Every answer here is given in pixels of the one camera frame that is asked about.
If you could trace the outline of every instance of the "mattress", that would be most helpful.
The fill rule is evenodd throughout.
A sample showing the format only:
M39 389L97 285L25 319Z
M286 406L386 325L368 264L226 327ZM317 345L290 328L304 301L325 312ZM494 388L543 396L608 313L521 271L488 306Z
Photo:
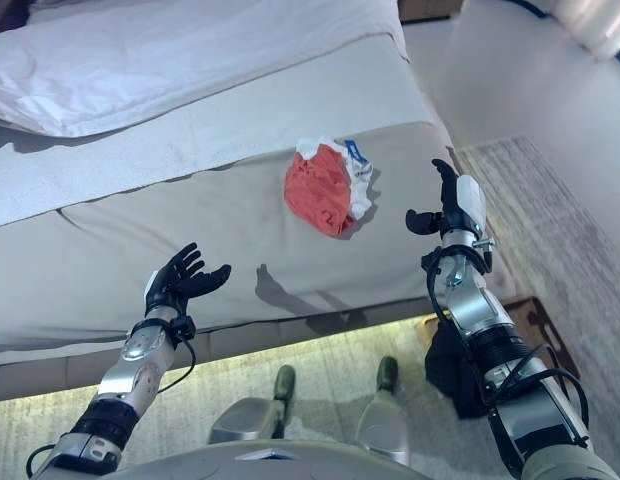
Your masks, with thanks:
M302 136L416 121L451 144L395 42L376 35L102 136L0 127L0 225L290 148Z
M100 342L141 318L152 270L190 241L208 268L233 266L226 285L190 302L199 329L425 297L419 258L440 240L412 235L403 218L439 207L430 160L450 160L440 132L421 122L354 139L375 166L373 207L342 238L285 205L291 149L0 227L0 363L63 345L112 348ZM514 295L512 275L495 263L490 287Z

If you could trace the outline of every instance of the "wooden furniture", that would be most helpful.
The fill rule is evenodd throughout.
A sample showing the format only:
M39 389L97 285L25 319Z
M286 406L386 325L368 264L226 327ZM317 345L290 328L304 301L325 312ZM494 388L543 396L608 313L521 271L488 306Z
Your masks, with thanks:
M399 0L401 23L450 18L461 12L464 0Z

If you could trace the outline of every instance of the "robot leg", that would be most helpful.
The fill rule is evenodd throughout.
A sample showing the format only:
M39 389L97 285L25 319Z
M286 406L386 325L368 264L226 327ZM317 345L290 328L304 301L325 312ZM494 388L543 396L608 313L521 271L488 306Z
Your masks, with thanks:
M377 393L361 415L355 439L366 450L409 465L408 418L393 396L397 378L397 361L392 357L381 359Z
M275 380L273 399L251 397L233 404L212 426L208 443L283 438L294 383L294 369L284 365Z

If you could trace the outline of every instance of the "white bed sheet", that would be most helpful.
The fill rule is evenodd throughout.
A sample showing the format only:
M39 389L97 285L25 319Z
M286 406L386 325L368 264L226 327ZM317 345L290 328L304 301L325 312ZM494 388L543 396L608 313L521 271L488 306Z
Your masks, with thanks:
M59 140L0 127L0 225L290 148L408 122L443 123L389 35L258 78L131 128Z
M120 2L2 32L0 119L109 132L384 33L407 58L393 0Z

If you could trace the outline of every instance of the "rug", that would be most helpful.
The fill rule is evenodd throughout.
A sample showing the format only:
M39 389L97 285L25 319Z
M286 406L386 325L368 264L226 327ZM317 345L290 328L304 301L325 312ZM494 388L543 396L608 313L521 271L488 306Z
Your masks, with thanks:
M526 137L463 149L457 161L486 194L497 248L561 332L589 399L594 449L620 476L615 246Z

